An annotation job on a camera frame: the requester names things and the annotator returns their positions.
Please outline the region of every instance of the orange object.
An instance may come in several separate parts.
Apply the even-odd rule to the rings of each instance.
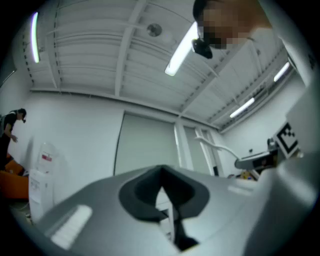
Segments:
[[[5,165],[5,171],[7,173],[18,175],[20,172],[23,171],[23,166],[18,164],[15,160],[11,160],[9,163]]]
[[[18,176],[16,174],[0,170],[0,189],[4,198],[28,199],[28,188],[28,177]]]

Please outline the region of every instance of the ceiling light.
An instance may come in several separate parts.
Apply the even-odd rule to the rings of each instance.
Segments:
[[[241,107],[239,107],[236,111],[234,111],[230,117],[234,118],[237,115],[239,115],[241,112],[243,112],[244,110],[246,110],[249,106],[251,106],[253,103],[255,102],[255,98],[251,98],[249,99],[245,104],[243,104]]]
[[[191,41],[197,39],[198,36],[198,24],[194,22],[188,32],[185,34],[175,53],[173,54],[168,66],[165,69],[165,73],[169,76],[174,76],[181,64],[184,62],[188,53],[192,49]]]
[[[38,20],[38,13],[36,12],[32,17],[32,24],[31,24],[31,46],[32,46],[32,53],[34,62],[39,62],[39,53],[38,53],[38,44],[37,44],[37,20]]]
[[[273,81],[275,81],[275,82],[278,81],[279,78],[287,71],[287,69],[288,69],[289,67],[290,67],[290,63],[287,62],[287,63],[283,66],[283,68],[281,68],[281,70],[278,72],[278,74],[275,75]]]

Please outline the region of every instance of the ceiling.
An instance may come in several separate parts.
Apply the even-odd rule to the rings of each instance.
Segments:
[[[60,0],[39,10],[40,62],[33,61],[28,20],[24,58],[33,91],[81,93],[160,109],[224,129],[230,113],[267,90],[287,62],[272,30],[244,44],[190,52],[175,76],[165,69],[194,22],[194,0]],[[159,24],[151,37],[147,26]]]

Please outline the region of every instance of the smoke detector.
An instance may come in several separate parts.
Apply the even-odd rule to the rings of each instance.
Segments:
[[[157,23],[153,23],[146,28],[146,31],[149,34],[149,36],[155,38],[161,35],[162,27]]]

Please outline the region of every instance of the fluorescent light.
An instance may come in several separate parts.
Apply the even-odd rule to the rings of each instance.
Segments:
[[[34,62],[39,62],[39,53],[38,53],[38,44],[37,44],[37,20],[38,20],[38,13],[36,12],[32,18],[31,24],[31,46],[32,46],[32,53]]]
[[[165,73],[169,76],[174,76],[181,64],[184,62],[188,53],[192,49],[191,41],[197,39],[198,36],[198,24],[194,22],[188,32],[185,34],[175,53],[173,54],[168,66],[165,69]]]
[[[255,98],[249,99],[245,104],[243,104],[241,107],[239,107],[236,111],[234,111],[230,117],[234,118],[237,115],[239,115],[241,112],[243,112],[245,109],[247,109],[249,106],[251,106],[255,102]]]
[[[287,62],[287,63],[283,66],[283,68],[281,68],[281,70],[278,72],[278,74],[275,75],[273,81],[275,81],[275,82],[278,81],[279,78],[287,71],[287,69],[288,69],[289,67],[290,67],[290,63]]]

